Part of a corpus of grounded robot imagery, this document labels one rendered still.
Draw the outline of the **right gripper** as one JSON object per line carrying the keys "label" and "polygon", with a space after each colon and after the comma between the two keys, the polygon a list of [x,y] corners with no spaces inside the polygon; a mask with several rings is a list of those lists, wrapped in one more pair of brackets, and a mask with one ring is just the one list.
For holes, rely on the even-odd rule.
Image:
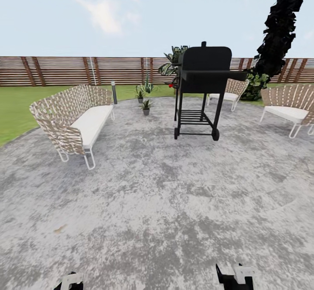
{"label": "right gripper", "polygon": [[245,284],[238,284],[233,275],[223,275],[216,264],[219,283],[224,284],[225,290],[253,290],[253,279],[250,276],[245,277]]}

